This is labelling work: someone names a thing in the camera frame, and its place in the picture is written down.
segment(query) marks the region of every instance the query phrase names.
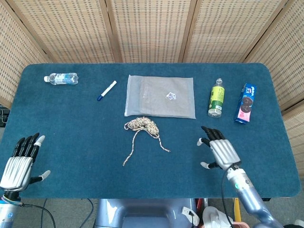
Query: wicker screen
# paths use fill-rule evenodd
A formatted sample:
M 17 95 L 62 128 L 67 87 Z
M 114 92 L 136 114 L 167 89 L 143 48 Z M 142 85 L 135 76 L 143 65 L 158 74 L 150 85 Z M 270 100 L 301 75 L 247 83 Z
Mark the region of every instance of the wicker screen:
M 299 174 L 304 177 L 304 105 L 283 118 Z
M 185 62 L 239 62 L 281 0 L 203 0 Z
M 190 0 L 111 0 L 123 62 L 177 62 Z
M 113 62 L 99 0 L 9 0 L 56 62 Z
M 49 62 L 19 19 L 0 2 L 0 104 L 11 107 L 21 73 L 29 64 Z
M 282 109 L 304 98 L 304 1 L 294 0 L 277 23 L 269 28 L 247 62 L 262 62 L 271 72 Z

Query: floor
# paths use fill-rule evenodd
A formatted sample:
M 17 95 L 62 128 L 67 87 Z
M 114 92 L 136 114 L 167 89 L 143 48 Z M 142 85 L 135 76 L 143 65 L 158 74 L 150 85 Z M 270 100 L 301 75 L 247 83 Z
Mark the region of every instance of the floor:
M 3 128 L 0 128 L 0 141 Z M 24 203 L 42 206 L 45 199 L 23 199 Z M 92 228 L 97 213 L 98 200 L 91 199 L 94 210 L 88 221 L 82 228 Z M 228 213 L 232 212 L 232 200 L 226 199 Z M 304 180 L 302 180 L 302 191 L 292 198 L 277 198 L 266 202 L 266 205 L 274 217 L 283 225 L 292 224 L 296 219 L 304 220 Z M 224 211 L 221 199 L 209 199 L 209 206 Z M 45 207 L 52 213 L 58 228 L 78 228 L 89 215 L 92 209 L 87 199 L 48 199 Z M 257 223 L 257 220 L 249 216 L 241 205 L 242 221 L 250 227 Z M 16 228 L 40 228 L 41 210 L 37 208 L 21 208 L 17 215 L 14 227 Z M 43 228 L 52 228 L 52 222 L 48 214 L 44 213 Z

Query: cable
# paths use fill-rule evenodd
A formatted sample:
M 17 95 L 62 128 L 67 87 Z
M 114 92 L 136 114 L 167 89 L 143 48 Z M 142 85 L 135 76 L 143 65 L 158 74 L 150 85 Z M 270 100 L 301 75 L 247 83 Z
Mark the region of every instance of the cable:
M 189 214 L 190 214 L 191 217 L 192 217 L 192 226 L 191 226 L 191 228 L 195 228 L 195 226 L 194 226 L 194 224 L 193 224 L 193 216 L 194 216 L 194 214 L 193 214 L 191 211 L 189 211 Z
M 228 169 L 225 170 L 224 175 L 223 175 L 223 178 L 222 178 L 222 202 L 223 202 L 223 207 L 224 207 L 224 211 L 225 211 L 227 220 L 228 220 L 228 222 L 229 222 L 231 228 L 233 228 L 233 225 L 232 225 L 232 223 L 231 223 L 231 221 L 230 221 L 230 219 L 229 219 L 229 217 L 228 217 L 228 213 L 227 213 L 227 209 L 226 209 L 226 204 L 225 204 L 225 202 L 224 202 L 224 183 L 225 183 L 225 177 L 226 177 L 226 174 L 227 174 L 228 170 L 229 170 L 230 168 L 232 168 L 233 166 L 234 166 L 234 164 L 230 165 L 230 166 L 228 167 Z
M 90 199 L 87 199 L 87 200 L 91 203 L 91 205 L 92 205 L 92 210 L 91 210 L 90 214 L 86 217 L 86 219 L 82 222 L 82 224 L 80 225 L 79 228 L 81 228 L 81 227 L 87 222 L 87 220 L 88 220 L 89 217 L 92 215 L 93 210 L 94 210 L 94 205 L 93 205 L 92 201 L 91 201 Z
M 45 207 L 45 206 L 46 206 L 46 202 L 47 202 L 47 198 L 46 198 L 46 200 L 44 201 L 44 203 L 43 203 L 43 206 L 42 206 L 42 207 Z M 44 210 L 42 210 L 42 212 L 41 212 L 41 222 L 40 222 L 40 228 L 42 228 L 42 223 L 43 223 L 43 212 L 44 212 Z
M 54 217 L 52 216 L 51 212 L 49 212 L 46 208 L 38 206 L 38 205 L 33 205 L 33 204 L 23 204 L 22 207 L 25 207 L 25 208 L 40 208 L 42 210 L 45 210 L 49 214 L 49 216 L 51 217 L 51 219 L 52 219 L 53 227 L 56 228 Z

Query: bottle cap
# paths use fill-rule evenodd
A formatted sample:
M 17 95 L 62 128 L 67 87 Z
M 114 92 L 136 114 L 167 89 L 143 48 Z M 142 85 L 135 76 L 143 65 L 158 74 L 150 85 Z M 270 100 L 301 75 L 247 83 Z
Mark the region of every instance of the bottle cap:
M 223 83 L 223 80 L 221 78 L 218 78 L 217 83 Z

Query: water bottle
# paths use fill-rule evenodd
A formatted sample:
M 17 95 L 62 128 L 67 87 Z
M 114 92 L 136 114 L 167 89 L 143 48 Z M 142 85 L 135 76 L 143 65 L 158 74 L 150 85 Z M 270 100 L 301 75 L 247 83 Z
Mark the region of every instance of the water bottle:
M 50 82 L 52 85 L 75 85 L 78 83 L 77 73 L 56 74 L 52 73 L 44 77 L 45 82 Z
M 220 117 L 222 115 L 224 93 L 225 93 L 225 89 L 223 86 L 223 81 L 221 78 L 218 78 L 211 90 L 208 116 Z

